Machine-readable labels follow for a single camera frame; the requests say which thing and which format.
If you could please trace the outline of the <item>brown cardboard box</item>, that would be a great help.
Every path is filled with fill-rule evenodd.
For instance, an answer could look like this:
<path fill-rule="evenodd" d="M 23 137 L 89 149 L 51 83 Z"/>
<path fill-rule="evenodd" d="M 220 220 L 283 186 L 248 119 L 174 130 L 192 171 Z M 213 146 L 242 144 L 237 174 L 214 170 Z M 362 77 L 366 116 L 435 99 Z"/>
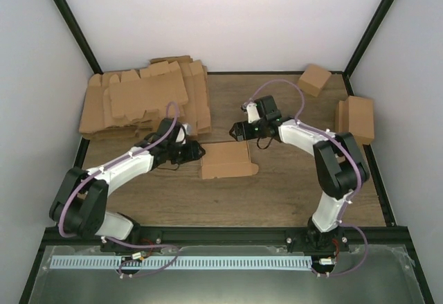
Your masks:
<path fill-rule="evenodd" d="M 201 179 L 236 178 L 256 175 L 259 166 L 251 161 L 246 141 L 205 143 L 201 158 Z"/>

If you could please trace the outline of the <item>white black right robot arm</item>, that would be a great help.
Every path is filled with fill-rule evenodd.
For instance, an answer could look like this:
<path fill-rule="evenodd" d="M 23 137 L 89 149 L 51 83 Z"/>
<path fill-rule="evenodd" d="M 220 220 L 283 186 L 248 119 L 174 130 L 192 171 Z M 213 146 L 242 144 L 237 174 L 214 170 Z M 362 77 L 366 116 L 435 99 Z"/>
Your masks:
<path fill-rule="evenodd" d="M 241 106 L 247 119 L 229 131 L 236 141 L 272 141 L 292 145 L 314 157 L 322 195 L 307 225 L 307 243 L 322 251 L 332 243 L 353 196 L 370 178 L 370 171 L 356 140 L 349 132 L 323 131 L 297 118 L 283 116 L 273 96 Z"/>

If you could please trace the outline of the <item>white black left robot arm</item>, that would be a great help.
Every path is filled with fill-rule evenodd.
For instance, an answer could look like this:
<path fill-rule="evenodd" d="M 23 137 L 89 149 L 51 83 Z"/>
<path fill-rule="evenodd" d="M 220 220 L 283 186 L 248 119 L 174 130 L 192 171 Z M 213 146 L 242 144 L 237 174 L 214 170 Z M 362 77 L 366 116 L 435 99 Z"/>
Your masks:
<path fill-rule="evenodd" d="M 187 124 L 166 118 L 156 132 L 149 133 L 119 157 L 87 170 L 71 168 L 49 211 L 59 234 L 64 238 L 114 238 L 124 250 L 136 250 L 142 235 L 134 229 L 135 221 L 108 211 L 107 200 L 127 182 L 164 163 L 180 166 L 200 160 L 206 151 L 190 139 L 189 129 Z"/>

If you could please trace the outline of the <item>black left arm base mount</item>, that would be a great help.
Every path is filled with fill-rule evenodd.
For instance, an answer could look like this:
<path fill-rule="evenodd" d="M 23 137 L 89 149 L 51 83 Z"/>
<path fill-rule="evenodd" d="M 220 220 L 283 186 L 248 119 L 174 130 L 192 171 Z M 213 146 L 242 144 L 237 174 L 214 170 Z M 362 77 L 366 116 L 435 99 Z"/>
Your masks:
<path fill-rule="evenodd" d="M 155 242 L 151 241 L 149 238 L 145 238 L 141 235 L 140 231 L 133 231 L 129 234 L 128 238 L 125 240 L 122 240 L 122 242 L 126 244 L 132 244 L 132 245 L 138 245 L 138 246 L 147 246 L 147 245 L 154 245 Z M 117 254 L 129 254 L 134 253 L 136 251 L 151 251 L 152 249 L 136 249 L 127 247 L 112 241 L 107 240 L 106 243 L 101 244 L 100 246 L 101 252 L 114 252 Z"/>

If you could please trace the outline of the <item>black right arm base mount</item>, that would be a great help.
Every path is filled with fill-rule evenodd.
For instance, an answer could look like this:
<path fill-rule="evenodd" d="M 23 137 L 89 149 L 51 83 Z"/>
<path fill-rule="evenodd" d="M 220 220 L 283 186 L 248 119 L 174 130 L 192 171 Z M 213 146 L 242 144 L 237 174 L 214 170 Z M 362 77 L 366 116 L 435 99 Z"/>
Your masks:
<path fill-rule="evenodd" d="M 336 248 L 339 251 L 348 250 L 348 243 L 343 241 L 344 234 L 340 227 L 326 233 L 307 227 L 290 228 L 284 232 L 284 237 L 290 252 L 314 255 L 333 253 Z"/>

